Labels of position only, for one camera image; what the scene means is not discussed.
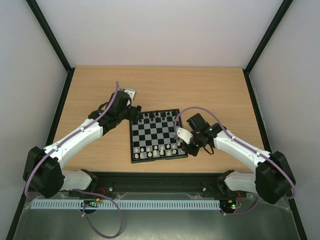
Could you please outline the black magnetic chess board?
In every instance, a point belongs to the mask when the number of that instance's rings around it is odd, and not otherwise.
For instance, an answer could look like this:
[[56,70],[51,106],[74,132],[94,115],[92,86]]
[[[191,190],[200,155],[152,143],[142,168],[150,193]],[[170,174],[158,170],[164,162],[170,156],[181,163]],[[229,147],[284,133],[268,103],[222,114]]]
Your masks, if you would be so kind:
[[[176,126],[181,127],[181,118],[176,116]],[[156,122],[132,124],[129,122],[131,163],[153,162],[157,160],[171,160],[187,158],[188,154],[182,150],[183,141],[175,139],[174,122]],[[164,155],[160,155],[160,148],[164,147]]]

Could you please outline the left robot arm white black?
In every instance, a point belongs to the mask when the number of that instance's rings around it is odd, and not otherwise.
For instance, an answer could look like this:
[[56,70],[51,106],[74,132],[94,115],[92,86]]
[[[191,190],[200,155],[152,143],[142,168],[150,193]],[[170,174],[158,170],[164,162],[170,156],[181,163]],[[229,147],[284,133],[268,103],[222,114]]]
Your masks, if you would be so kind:
[[98,178],[90,171],[64,170],[67,162],[94,140],[104,136],[123,120],[136,121],[141,106],[132,106],[136,91],[131,88],[115,91],[110,100],[91,112],[87,119],[74,131],[43,149],[35,146],[27,155],[23,172],[26,182],[24,193],[29,187],[45,198],[60,191],[80,190],[95,192]]

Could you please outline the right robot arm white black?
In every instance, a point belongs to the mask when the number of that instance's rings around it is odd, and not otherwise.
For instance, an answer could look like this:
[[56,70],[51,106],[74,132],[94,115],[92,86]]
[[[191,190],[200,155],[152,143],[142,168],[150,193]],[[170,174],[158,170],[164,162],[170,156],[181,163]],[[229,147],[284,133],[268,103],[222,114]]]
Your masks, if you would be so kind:
[[294,197],[296,180],[285,155],[279,151],[269,152],[238,138],[220,122],[209,125],[199,114],[187,120],[192,131],[182,127],[175,128],[175,136],[183,141],[183,150],[197,156],[201,148],[209,146],[236,158],[250,169],[250,173],[230,170],[218,183],[218,191],[229,196],[234,191],[258,194],[269,204],[275,204],[281,198]]

